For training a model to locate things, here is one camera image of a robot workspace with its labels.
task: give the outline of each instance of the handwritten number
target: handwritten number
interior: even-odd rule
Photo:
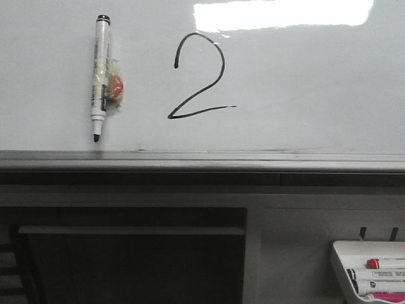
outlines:
[[[204,109],[204,110],[201,110],[201,111],[192,112],[192,113],[189,113],[189,114],[175,115],[176,112],[177,112],[179,109],[181,109],[186,103],[188,103],[191,99],[193,99],[194,97],[196,97],[197,95],[201,94],[202,92],[207,91],[208,89],[210,89],[210,88],[212,88],[213,86],[215,86],[215,85],[220,81],[220,79],[222,78],[222,75],[223,75],[223,73],[224,73],[224,71],[225,71],[225,57],[224,57],[224,55],[223,55],[223,53],[222,53],[222,50],[221,50],[220,47],[217,45],[217,43],[215,43],[215,42],[212,41],[210,38],[208,38],[208,37],[206,37],[206,36],[204,36],[204,35],[202,35],[202,34],[200,34],[200,33],[190,33],[190,34],[186,35],[186,36],[180,41],[180,44],[178,45],[178,48],[177,48],[176,57],[175,57],[175,68],[178,68],[178,59],[179,59],[179,57],[180,57],[180,51],[181,51],[181,49],[182,49],[182,46],[183,46],[184,42],[185,42],[189,37],[191,37],[191,36],[193,36],[193,35],[197,35],[197,36],[200,36],[200,37],[202,37],[202,38],[208,40],[210,43],[212,43],[212,45],[214,45],[214,47],[218,50],[218,52],[220,52],[221,60],[222,60],[221,72],[220,72],[218,78],[217,78],[212,84],[207,85],[205,88],[203,88],[203,89],[201,89],[201,90],[195,92],[193,95],[191,95],[190,97],[188,97],[185,101],[183,101],[182,103],[180,103],[180,104],[167,116],[167,118],[169,118],[169,119],[185,118],[185,117],[194,116],[194,115],[201,114],[201,113],[208,112],[208,111],[219,110],[219,109],[224,109],[224,108],[235,108],[235,107],[236,107],[236,106],[216,106],[216,107],[214,107],[214,108],[207,108],[207,109]]]

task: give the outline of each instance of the dry erase marker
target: dry erase marker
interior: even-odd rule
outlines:
[[[405,280],[405,269],[348,269],[352,280],[398,279]]]
[[[367,260],[369,269],[405,269],[405,258],[371,258]]]
[[[402,280],[352,280],[352,283],[360,296],[369,293],[405,293],[405,281]]]
[[[385,300],[389,302],[402,302],[405,301],[405,293],[370,293],[366,294],[364,297],[366,300]]]
[[[109,25],[109,16],[98,16],[96,21],[96,45],[94,46],[93,94],[91,99],[94,142],[99,141],[101,127],[107,113]]]

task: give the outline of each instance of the marker tray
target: marker tray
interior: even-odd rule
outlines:
[[[332,267],[347,304],[393,303],[386,300],[366,300],[358,296],[347,269],[366,269],[371,258],[400,258],[405,256],[405,242],[335,241],[330,257]]]

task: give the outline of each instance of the marker holder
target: marker holder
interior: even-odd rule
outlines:
[[[347,304],[393,303],[386,300],[366,300],[352,285],[347,269],[366,269],[371,258],[401,258],[405,256],[405,242],[335,241],[330,261]]]

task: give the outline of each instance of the white surface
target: white surface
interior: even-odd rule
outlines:
[[[366,269],[371,258],[401,258],[405,256],[405,242],[336,241],[331,262],[348,304],[391,303],[385,300],[366,300],[358,296],[350,282],[347,269]]]
[[[178,43],[196,30],[194,5],[206,3],[212,1],[1,1],[0,150],[404,153],[403,0],[375,0],[358,26],[202,32],[223,50],[225,74],[178,114],[237,108],[169,120],[219,73],[217,50],[196,36],[173,68]],[[111,18],[112,53],[126,88],[122,112],[109,113],[94,144],[100,14]]]

